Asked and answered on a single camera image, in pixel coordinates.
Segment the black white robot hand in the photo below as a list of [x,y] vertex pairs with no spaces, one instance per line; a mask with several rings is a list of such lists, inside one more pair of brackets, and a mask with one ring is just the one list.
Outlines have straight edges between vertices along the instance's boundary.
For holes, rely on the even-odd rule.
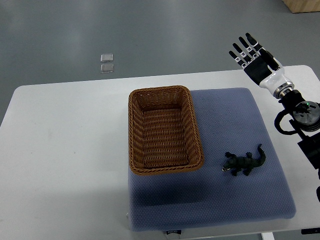
[[267,89],[276,99],[285,91],[292,91],[294,83],[285,76],[282,64],[274,58],[250,33],[233,43],[229,55],[241,66],[247,76],[260,88]]

